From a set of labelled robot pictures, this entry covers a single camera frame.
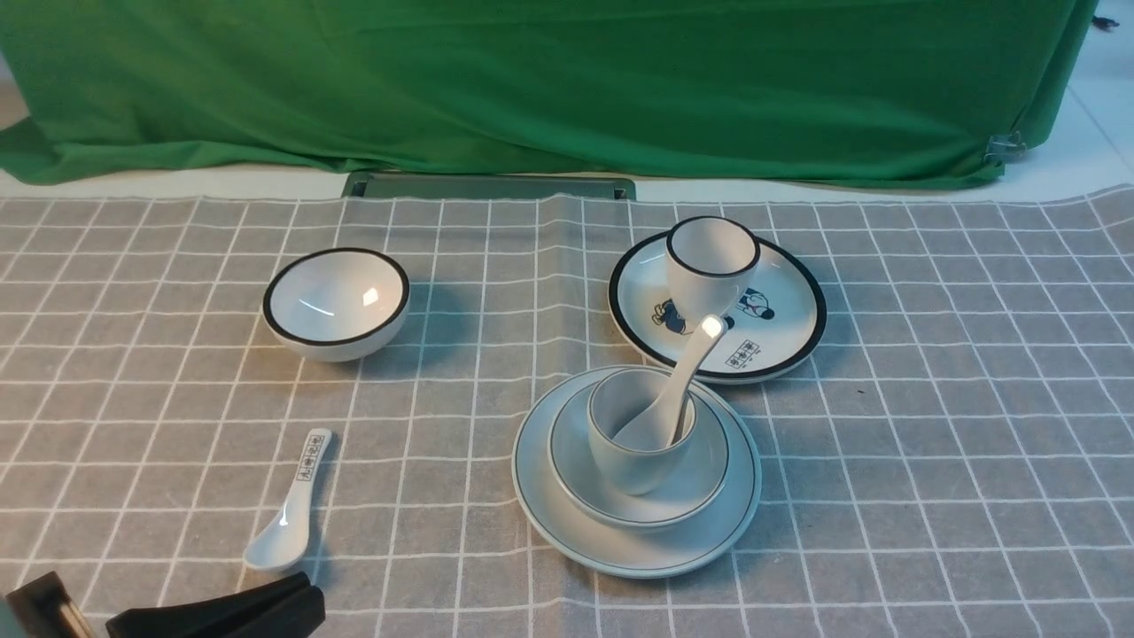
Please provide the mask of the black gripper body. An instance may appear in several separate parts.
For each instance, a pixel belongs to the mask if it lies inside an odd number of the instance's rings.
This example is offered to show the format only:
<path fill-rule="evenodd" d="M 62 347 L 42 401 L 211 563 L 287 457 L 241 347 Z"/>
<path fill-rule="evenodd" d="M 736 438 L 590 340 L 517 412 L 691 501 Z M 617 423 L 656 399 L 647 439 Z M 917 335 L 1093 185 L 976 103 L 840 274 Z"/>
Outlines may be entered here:
<path fill-rule="evenodd" d="M 50 571 L 5 594 L 5 637 L 98 637 L 65 584 Z"/>

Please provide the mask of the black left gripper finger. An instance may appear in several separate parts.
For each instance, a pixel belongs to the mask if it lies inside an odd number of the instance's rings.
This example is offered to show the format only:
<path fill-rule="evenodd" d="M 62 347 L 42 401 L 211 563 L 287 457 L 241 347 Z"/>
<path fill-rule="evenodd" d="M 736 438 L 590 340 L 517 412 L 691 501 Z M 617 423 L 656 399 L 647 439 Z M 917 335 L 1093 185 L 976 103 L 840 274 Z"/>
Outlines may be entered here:
<path fill-rule="evenodd" d="M 311 586 L 308 576 L 299 571 L 255 588 L 202 601 L 191 605 L 191 607 L 198 610 L 198 612 L 247 612 L 254 609 L 270 607 L 282 602 L 284 598 L 308 589 Z"/>

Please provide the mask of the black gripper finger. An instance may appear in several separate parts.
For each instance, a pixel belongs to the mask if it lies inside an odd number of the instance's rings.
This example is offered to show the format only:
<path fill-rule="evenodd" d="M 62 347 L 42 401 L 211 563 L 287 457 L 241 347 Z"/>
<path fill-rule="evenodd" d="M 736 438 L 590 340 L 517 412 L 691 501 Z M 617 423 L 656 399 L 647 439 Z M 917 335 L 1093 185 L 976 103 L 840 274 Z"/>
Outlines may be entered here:
<path fill-rule="evenodd" d="M 327 618 L 316 586 L 247 612 L 198 612 L 193 604 L 126 610 L 105 630 L 110 637 L 308 637 Z"/>

